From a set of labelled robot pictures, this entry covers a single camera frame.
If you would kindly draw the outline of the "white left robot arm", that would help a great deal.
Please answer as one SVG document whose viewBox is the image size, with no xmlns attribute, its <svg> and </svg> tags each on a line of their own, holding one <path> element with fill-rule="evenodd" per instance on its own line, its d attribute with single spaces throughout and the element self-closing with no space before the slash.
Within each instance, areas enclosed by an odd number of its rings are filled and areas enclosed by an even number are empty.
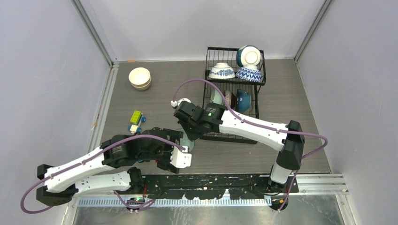
<svg viewBox="0 0 398 225">
<path fill-rule="evenodd" d="M 92 152 L 69 163 L 37 167 L 36 199 L 48 207 L 73 198 L 107 192 L 148 193 L 148 184 L 135 163 L 156 161 L 158 168 L 178 173 L 191 165 L 195 142 L 183 130 L 155 127 L 134 135 L 114 135 Z"/>
</svg>

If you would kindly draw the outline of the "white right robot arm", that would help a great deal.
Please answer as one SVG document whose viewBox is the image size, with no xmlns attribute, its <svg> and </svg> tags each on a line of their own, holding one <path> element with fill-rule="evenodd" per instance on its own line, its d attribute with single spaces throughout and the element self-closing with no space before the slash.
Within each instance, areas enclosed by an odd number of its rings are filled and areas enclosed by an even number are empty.
<svg viewBox="0 0 398 225">
<path fill-rule="evenodd" d="M 192 141 L 207 133 L 237 135 L 265 144 L 278 151 L 272 166 L 268 187 L 273 192 L 281 192 L 287 185 L 288 176 L 301 166 L 305 138 L 298 134 L 301 125 L 296 121 L 286 124 L 273 124 L 245 116 L 227 107 L 209 103 L 203 109 L 188 99 L 171 101 L 174 116 Z"/>
</svg>

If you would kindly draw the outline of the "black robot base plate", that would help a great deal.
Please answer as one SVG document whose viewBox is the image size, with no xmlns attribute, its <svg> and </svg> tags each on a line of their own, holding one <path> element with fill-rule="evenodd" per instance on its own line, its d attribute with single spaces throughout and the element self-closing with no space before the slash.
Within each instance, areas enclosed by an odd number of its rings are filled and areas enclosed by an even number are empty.
<svg viewBox="0 0 398 225">
<path fill-rule="evenodd" d="M 287 191 L 297 193 L 296 179 L 290 176 L 283 188 L 270 187 L 268 174 L 180 174 L 143 176 L 143 181 L 121 195 L 142 195 L 154 199 L 199 198 L 200 200 L 221 199 L 229 195 L 231 200 L 261 199 L 265 195 L 284 195 Z"/>
</svg>

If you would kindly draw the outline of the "beige bowl with flower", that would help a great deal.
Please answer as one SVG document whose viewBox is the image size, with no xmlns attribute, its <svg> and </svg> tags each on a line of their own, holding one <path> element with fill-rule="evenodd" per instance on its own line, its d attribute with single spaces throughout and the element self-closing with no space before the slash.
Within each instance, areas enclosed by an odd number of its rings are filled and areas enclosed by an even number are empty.
<svg viewBox="0 0 398 225">
<path fill-rule="evenodd" d="M 128 79 L 133 86 L 145 86 L 151 81 L 151 73 L 144 67 L 138 67 L 130 71 Z"/>
</svg>

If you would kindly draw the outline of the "pale green striped bowl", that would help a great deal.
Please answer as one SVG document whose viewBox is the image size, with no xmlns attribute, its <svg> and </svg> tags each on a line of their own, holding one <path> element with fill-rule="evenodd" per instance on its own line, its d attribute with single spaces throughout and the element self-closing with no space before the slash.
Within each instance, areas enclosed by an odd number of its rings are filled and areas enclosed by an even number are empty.
<svg viewBox="0 0 398 225">
<path fill-rule="evenodd" d="M 195 146 L 195 141 L 191 141 L 187 134 L 181 130 L 180 141 L 179 144 L 185 148 L 182 152 L 184 153 L 191 153 Z"/>
</svg>

